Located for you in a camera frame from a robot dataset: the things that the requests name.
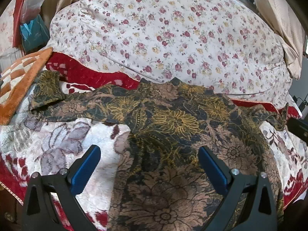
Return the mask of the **brown gold batik shirt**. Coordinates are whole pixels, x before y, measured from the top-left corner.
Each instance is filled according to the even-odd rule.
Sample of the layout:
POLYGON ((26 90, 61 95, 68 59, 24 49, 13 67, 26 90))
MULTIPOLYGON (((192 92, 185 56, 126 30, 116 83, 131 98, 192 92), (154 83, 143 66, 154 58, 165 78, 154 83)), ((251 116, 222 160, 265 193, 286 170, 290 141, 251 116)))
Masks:
POLYGON ((104 85, 66 95, 59 73, 45 70, 31 107, 43 121, 85 117, 130 128, 108 230, 201 230, 222 199, 199 165, 202 146, 243 174, 266 172, 277 217, 284 214, 278 168, 260 126, 267 121, 282 130, 285 115, 262 105, 238 107, 223 94, 177 78, 161 85, 142 80, 135 90, 104 85))

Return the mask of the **red white floral blanket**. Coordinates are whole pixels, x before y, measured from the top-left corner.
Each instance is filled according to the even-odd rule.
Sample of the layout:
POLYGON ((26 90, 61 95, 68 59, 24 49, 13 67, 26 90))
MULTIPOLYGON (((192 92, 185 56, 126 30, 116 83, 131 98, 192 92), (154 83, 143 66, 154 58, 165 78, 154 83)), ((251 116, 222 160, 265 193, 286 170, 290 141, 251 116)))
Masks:
POLYGON ((81 157, 86 148, 101 148, 98 167, 78 201, 97 228, 105 227, 111 206, 115 177, 128 145, 130 128, 79 117, 73 121, 43 121, 35 116, 31 103, 41 69, 8 125, 1 125, 1 155, 7 175, 24 191, 32 172, 50 175, 81 157))

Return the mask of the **beige curtain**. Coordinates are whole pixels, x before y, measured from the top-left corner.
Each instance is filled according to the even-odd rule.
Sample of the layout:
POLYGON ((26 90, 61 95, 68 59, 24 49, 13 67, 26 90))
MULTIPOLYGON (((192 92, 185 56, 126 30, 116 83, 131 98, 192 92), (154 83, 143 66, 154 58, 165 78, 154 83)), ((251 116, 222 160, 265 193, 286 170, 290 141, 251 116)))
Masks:
POLYGON ((254 0, 262 17, 280 36, 285 63, 292 78, 300 79, 305 32, 286 0, 254 0))

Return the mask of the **white floral bed sheet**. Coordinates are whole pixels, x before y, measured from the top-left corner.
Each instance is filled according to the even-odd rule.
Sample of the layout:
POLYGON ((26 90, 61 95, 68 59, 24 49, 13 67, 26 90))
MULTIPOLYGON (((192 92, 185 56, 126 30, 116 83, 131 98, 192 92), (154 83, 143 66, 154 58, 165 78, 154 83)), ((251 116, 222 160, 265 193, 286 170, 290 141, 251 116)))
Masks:
POLYGON ((79 0, 50 24, 48 46, 100 73, 178 78, 283 107, 302 61, 236 0, 79 0))

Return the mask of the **orange checkered pillow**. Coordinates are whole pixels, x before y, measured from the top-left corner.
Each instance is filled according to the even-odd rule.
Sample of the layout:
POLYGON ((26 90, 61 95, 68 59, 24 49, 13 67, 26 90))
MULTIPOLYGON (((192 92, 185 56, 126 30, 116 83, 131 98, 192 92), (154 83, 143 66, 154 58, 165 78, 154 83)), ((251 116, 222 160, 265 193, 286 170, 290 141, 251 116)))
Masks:
POLYGON ((8 125, 38 73, 53 53, 52 48, 17 59, 1 73, 1 125, 8 125))

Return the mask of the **teal paper bag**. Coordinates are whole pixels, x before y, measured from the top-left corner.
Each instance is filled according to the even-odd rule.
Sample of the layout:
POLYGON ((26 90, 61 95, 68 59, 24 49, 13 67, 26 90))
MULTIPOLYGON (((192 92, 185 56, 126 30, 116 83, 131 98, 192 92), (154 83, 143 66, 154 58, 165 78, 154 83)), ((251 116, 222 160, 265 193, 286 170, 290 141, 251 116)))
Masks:
POLYGON ((26 53, 46 45, 50 39, 50 33, 40 15, 28 23, 20 25, 20 33, 23 49, 26 53))

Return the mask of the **clear plastic bag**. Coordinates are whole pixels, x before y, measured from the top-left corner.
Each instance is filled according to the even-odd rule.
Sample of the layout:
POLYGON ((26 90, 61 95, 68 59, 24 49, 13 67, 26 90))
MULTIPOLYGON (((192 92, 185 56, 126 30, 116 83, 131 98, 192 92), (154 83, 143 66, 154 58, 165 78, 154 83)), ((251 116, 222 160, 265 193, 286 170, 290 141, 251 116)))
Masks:
POLYGON ((24 0, 21 10, 20 23, 29 23, 34 20, 41 11, 41 6, 45 0, 24 0))

